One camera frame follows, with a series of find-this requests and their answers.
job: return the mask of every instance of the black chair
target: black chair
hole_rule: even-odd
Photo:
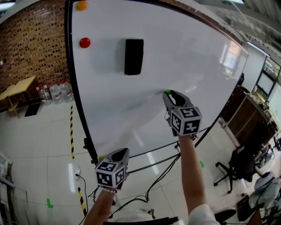
[[[256,173],[256,159],[254,156],[257,155],[261,149],[261,144],[267,135],[267,124],[256,124],[247,142],[232,152],[229,168],[221,162],[216,163],[216,167],[221,166],[227,174],[219,181],[215,182],[214,186],[217,186],[218,183],[229,177],[230,191],[227,193],[230,194],[233,189],[233,180],[245,179],[248,182],[252,182],[252,176]]]
[[[233,217],[236,213],[236,209],[234,208],[224,208],[215,214],[216,221],[218,221],[221,225],[226,225],[225,222],[229,218]]]

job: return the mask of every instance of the white sleeve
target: white sleeve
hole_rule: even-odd
[[[207,204],[196,207],[189,214],[188,225],[220,225]]]

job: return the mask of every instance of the water bottle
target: water bottle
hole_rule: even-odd
[[[44,85],[41,84],[39,86],[39,96],[41,98],[41,101],[43,102],[44,105],[49,105],[52,103],[52,98],[49,94],[48,88],[44,88]]]
[[[70,102],[73,100],[73,93],[71,90],[71,86],[68,82],[66,82],[66,80],[61,80],[61,84],[59,88],[61,90],[61,94],[65,102]]]
[[[61,91],[58,88],[58,85],[56,83],[53,83],[51,85],[50,92],[51,92],[51,96],[52,96],[52,99],[54,101],[54,104],[60,104],[63,101]]]

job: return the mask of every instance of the green tape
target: green tape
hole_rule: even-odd
[[[166,90],[165,91],[167,94],[170,94],[171,93],[171,90]]]
[[[201,165],[202,168],[205,167],[202,161],[200,161],[200,165]]]
[[[50,209],[54,208],[54,206],[52,206],[51,203],[50,203],[50,199],[47,199],[47,206]]]

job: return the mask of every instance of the human arm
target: human arm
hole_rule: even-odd
[[[88,213],[84,225],[102,225],[107,222],[114,195],[115,193],[101,191],[96,203]]]
[[[197,158],[191,136],[179,136],[181,153],[181,173],[184,196],[188,213],[206,204],[205,188],[201,166]]]

